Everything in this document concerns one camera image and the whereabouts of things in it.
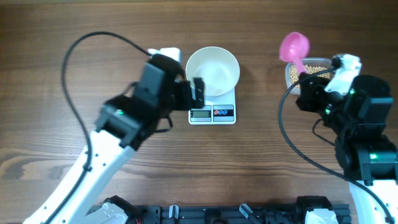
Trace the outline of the white bowl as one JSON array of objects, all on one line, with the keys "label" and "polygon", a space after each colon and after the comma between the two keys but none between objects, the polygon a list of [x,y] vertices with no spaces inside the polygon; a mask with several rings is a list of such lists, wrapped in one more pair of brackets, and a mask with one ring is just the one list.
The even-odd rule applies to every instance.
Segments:
[{"label": "white bowl", "polygon": [[201,78],[204,95],[221,96],[231,91],[240,78],[240,66],[236,57],[221,47],[204,47],[194,52],[185,67],[189,81]]}]

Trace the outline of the pink plastic scoop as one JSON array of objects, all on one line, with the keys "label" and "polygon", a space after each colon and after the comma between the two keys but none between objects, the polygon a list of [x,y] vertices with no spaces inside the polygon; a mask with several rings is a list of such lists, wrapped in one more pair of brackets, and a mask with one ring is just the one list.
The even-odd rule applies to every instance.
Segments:
[{"label": "pink plastic scoop", "polygon": [[307,72],[302,60],[307,57],[309,50],[309,39],[299,32],[291,32],[283,39],[279,47],[279,59],[293,63],[301,74]]}]

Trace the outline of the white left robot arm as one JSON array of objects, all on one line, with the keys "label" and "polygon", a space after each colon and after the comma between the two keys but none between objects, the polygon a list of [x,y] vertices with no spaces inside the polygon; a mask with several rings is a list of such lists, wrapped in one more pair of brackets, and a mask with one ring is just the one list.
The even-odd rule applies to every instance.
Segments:
[{"label": "white left robot arm", "polygon": [[58,187],[26,223],[128,223],[129,205],[114,199],[93,213],[89,210],[113,175],[132,158],[140,145],[158,133],[161,119],[173,110],[188,111],[204,105],[205,85],[192,81],[174,59],[155,54],[145,64],[131,96],[118,95],[101,108],[88,144]]}]

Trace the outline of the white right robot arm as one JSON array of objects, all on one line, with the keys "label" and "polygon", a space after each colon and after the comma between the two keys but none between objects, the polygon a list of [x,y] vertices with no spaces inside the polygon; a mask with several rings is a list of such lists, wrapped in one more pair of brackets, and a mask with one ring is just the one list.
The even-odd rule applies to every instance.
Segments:
[{"label": "white right robot arm", "polygon": [[397,147],[384,135],[394,102],[384,80],[371,75],[353,79],[345,96],[327,92],[330,81],[300,75],[302,111],[318,113],[336,133],[335,156],[345,178],[360,223],[397,220]]}]

